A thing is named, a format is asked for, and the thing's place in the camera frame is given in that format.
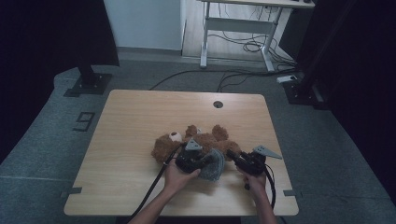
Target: floor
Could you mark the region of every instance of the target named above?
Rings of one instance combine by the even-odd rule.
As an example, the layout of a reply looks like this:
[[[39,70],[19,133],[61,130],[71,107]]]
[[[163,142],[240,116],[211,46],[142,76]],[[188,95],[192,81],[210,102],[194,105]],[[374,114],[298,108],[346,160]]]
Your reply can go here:
[[[199,18],[202,3],[188,2],[197,4],[194,15]],[[232,7],[227,7],[227,13],[223,10],[222,16],[233,16]],[[246,16],[256,17],[252,10]],[[210,46],[217,45],[213,42],[216,39],[210,37]],[[216,55],[221,49],[230,52]],[[115,217],[69,217],[63,211],[109,92],[148,90],[183,71],[191,72],[168,79],[155,90],[213,92],[224,74],[216,71],[265,69],[261,55],[230,45],[211,48],[208,67],[203,71],[199,69],[199,50],[199,45],[195,53],[185,48],[182,57],[166,52],[121,51],[120,67],[94,67],[97,73],[113,76],[103,95],[64,97],[78,79],[78,70],[56,76],[47,104],[0,166],[0,223],[115,223]],[[290,105],[282,86],[276,83],[282,76],[232,77],[225,84],[234,85],[223,89],[262,94],[266,99],[300,208],[297,216],[279,217],[278,223],[394,223],[395,205],[342,126],[330,111]],[[87,132],[73,131],[81,112],[95,113]],[[240,220],[243,224],[257,223],[256,217]]]

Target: white desk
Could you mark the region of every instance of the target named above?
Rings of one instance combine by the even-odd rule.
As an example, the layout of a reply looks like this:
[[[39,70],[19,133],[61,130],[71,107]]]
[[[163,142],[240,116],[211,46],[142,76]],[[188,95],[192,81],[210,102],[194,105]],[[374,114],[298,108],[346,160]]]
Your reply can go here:
[[[298,2],[291,0],[200,0],[207,2],[206,13],[205,13],[205,26],[204,26],[204,42],[201,49],[201,68],[206,68],[207,60],[207,32],[209,30],[215,31],[230,31],[239,33],[252,33],[268,35],[264,48],[262,48],[262,57],[264,58],[267,70],[274,72],[275,69],[271,62],[271,55],[269,54],[269,48],[274,38],[276,27],[279,21],[280,14],[282,13],[283,7],[295,7],[295,8],[313,8],[315,4],[311,1],[305,3],[303,0]],[[256,5],[256,6],[268,6],[268,7],[279,7],[276,18],[273,21],[248,21],[248,20],[236,20],[236,19],[224,19],[224,18],[211,18],[209,17],[210,3],[228,3],[228,4],[239,4],[239,5]]]

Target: teddy bear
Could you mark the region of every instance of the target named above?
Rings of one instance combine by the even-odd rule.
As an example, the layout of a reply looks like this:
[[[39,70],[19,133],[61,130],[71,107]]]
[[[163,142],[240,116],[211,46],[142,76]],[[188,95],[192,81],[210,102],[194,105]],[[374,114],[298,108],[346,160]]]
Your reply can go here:
[[[180,133],[167,133],[156,139],[154,149],[151,156],[160,163],[166,161],[175,148],[180,146],[182,142],[188,142],[192,139],[202,147],[202,153],[207,154],[212,148],[219,150],[226,161],[231,161],[226,154],[227,149],[234,153],[240,154],[241,148],[234,141],[229,139],[227,130],[220,125],[215,125],[211,133],[201,133],[195,125],[188,126],[185,136]]]

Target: desk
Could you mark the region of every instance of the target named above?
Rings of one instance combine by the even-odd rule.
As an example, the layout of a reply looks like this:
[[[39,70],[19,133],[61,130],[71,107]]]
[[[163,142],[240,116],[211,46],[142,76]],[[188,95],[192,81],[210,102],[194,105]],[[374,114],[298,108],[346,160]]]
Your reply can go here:
[[[222,108],[214,102],[221,101]],[[216,124],[246,152],[264,145],[282,155],[265,100],[258,94],[112,91],[98,121],[64,212],[71,216],[129,216],[143,200],[161,169],[150,155],[155,139],[173,131],[184,135],[194,124],[210,133]],[[162,216],[254,216],[256,210],[242,176],[226,161],[217,182],[192,180]],[[283,160],[268,159],[276,179],[278,216],[298,213]],[[163,177],[148,202],[163,188]],[[269,183],[268,195],[271,198]]]
[[[204,42],[201,48],[201,68],[206,68],[207,60],[207,33],[209,30],[216,31],[230,31],[240,33],[252,33],[268,35],[265,45],[262,48],[262,57],[264,58],[265,65],[269,72],[274,72],[275,69],[271,62],[271,55],[269,54],[269,48],[274,38],[276,27],[282,13],[283,7],[295,7],[295,8],[314,8],[315,4],[311,1],[305,3],[303,0],[298,2],[291,0],[200,0],[207,2],[206,13],[205,13],[205,25],[204,25]],[[247,21],[247,20],[235,20],[225,18],[211,18],[209,17],[210,3],[228,3],[228,4],[239,4],[239,5],[255,5],[255,6],[268,6],[268,7],[279,7],[276,18],[273,21]]]

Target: black curtain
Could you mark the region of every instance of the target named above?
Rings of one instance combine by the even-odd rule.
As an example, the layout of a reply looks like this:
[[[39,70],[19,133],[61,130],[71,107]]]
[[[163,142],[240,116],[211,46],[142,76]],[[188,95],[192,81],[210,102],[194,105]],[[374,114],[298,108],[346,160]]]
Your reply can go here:
[[[1,161],[47,102],[54,76],[82,63],[119,65],[103,1],[0,2]]]
[[[395,3],[393,0],[320,1],[298,58],[300,66],[316,78],[330,110],[394,203]],[[346,7],[350,8],[342,19],[340,12]],[[325,49],[321,48],[323,44],[327,45]]]

